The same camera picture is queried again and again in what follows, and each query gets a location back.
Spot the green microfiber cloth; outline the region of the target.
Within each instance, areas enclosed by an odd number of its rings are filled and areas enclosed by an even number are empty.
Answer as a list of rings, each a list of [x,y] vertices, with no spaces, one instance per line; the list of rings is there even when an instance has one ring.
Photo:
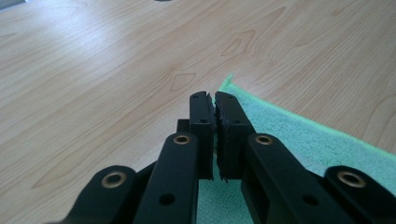
[[[396,155],[287,109],[268,103],[227,77],[219,89],[234,95],[258,133],[278,138],[305,169],[316,175],[335,165],[358,169],[396,196]],[[199,182],[196,224],[253,224],[238,180]]]

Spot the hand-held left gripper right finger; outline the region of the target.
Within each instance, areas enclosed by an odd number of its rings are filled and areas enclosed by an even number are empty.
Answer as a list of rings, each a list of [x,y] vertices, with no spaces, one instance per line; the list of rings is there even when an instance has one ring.
[[[215,94],[218,166],[240,179],[255,224],[353,224],[353,219],[276,137],[256,133],[237,98]]]

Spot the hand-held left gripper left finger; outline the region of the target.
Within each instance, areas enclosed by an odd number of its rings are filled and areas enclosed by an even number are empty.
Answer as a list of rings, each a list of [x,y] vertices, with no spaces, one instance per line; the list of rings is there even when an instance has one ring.
[[[163,144],[133,224],[196,223],[199,180],[213,178],[214,132],[210,94],[196,92],[190,117]]]

